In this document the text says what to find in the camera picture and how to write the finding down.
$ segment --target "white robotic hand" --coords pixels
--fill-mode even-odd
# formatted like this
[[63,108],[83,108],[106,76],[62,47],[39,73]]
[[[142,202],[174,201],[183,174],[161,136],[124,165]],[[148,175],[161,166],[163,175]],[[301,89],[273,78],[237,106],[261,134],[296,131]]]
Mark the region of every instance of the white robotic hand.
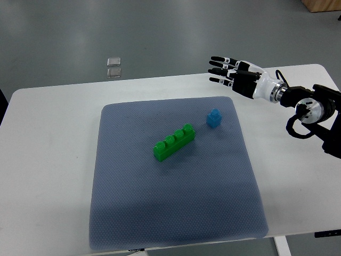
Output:
[[[286,108],[295,108],[286,126],[288,133],[298,139],[307,139],[316,135],[323,140],[325,153],[341,159],[341,92],[315,84],[313,90],[301,86],[289,87],[279,70],[276,77],[250,62],[237,61],[231,58],[211,57],[209,62],[217,67],[208,72],[224,78],[210,77],[210,81],[232,87],[232,90],[251,99],[263,98],[269,102],[280,104]],[[318,123],[329,119],[338,111],[331,129]],[[299,134],[294,130],[294,122],[310,130],[308,134]]]
[[211,57],[211,59],[209,63],[218,68],[209,69],[208,72],[223,76],[224,79],[211,77],[210,81],[232,87],[235,92],[245,97],[263,98],[277,103],[288,87],[285,79],[283,82],[272,78],[265,69],[250,62],[223,57]]

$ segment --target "blue gray mat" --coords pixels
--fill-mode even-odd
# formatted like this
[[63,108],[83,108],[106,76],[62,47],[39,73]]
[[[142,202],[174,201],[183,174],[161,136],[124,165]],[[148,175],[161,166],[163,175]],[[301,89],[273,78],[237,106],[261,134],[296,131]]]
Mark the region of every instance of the blue gray mat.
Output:
[[[218,108],[222,123],[206,116]],[[158,162],[156,142],[191,123],[196,138]],[[262,201],[228,97],[127,102],[103,108],[90,247],[130,250],[261,238]]]

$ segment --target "concrete floor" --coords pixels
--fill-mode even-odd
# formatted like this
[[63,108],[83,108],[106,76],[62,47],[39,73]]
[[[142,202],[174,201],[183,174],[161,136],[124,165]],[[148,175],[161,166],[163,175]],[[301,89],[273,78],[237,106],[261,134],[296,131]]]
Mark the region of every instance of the concrete floor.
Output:
[[[108,57],[121,57],[117,79],[206,73],[212,55],[261,67],[318,63],[341,88],[340,14],[310,13],[299,0],[0,0],[0,88],[10,100],[21,88],[107,81]],[[341,255],[340,237],[287,239],[293,256]],[[267,238],[150,255],[277,252]]]

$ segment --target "lego stud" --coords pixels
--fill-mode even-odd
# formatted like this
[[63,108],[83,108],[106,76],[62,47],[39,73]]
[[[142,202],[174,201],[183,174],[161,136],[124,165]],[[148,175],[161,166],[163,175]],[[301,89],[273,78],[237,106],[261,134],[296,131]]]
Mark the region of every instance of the lego stud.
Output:
[[213,118],[219,118],[220,111],[219,111],[219,109],[214,108],[214,109],[212,109],[210,114],[211,114],[211,117],[213,117]]
[[174,132],[174,137],[176,140],[181,140],[181,138],[183,137],[184,133],[182,130],[176,130]]
[[187,134],[190,133],[193,130],[193,126],[191,124],[185,124],[182,128],[182,130]]
[[206,123],[212,128],[216,128],[217,126],[219,126],[221,121],[222,115],[220,114],[220,111],[216,108],[212,109],[206,118]]
[[165,139],[167,147],[170,147],[175,142],[175,138],[172,135],[169,135]]
[[159,141],[158,143],[156,143],[155,145],[155,150],[160,153],[162,151],[164,151],[166,148],[166,144],[163,141]]

